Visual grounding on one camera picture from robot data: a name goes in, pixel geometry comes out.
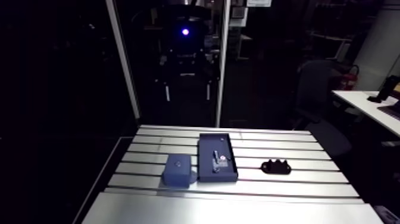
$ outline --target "open blue box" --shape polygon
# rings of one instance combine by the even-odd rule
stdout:
[[[224,156],[224,163],[216,165],[214,151]],[[228,133],[201,133],[198,142],[198,178],[200,182],[236,182],[238,168]]]

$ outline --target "office chair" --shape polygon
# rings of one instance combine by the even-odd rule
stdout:
[[[324,119],[333,65],[331,61],[315,60],[299,68],[295,113],[300,118],[293,129],[310,131],[332,158],[339,158],[350,152],[352,147],[345,135]]]

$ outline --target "glowing blue light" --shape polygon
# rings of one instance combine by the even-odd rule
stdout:
[[[189,30],[188,29],[183,29],[182,30],[182,34],[187,36],[189,34]]]

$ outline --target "red fire extinguisher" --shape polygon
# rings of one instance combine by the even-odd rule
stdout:
[[[358,73],[360,72],[360,68],[357,65],[353,65],[349,70],[349,73],[344,74],[342,76],[342,80],[340,81],[339,89],[342,90],[352,90],[355,84],[357,83]]]

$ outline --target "black plastic piece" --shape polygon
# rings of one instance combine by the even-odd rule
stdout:
[[[283,162],[280,160],[276,161],[266,161],[261,164],[260,169],[264,173],[268,174],[282,174],[288,175],[292,171],[292,168],[288,165],[288,161],[284,160]]]
[[[368,97],[367,100],[371,102],[382,102],[383,100],[386,100],[399,82],[400,77],[397,76],[390,76],[386,78],[385,83],[383,84],[382,89],[379,91],[378,96]]]

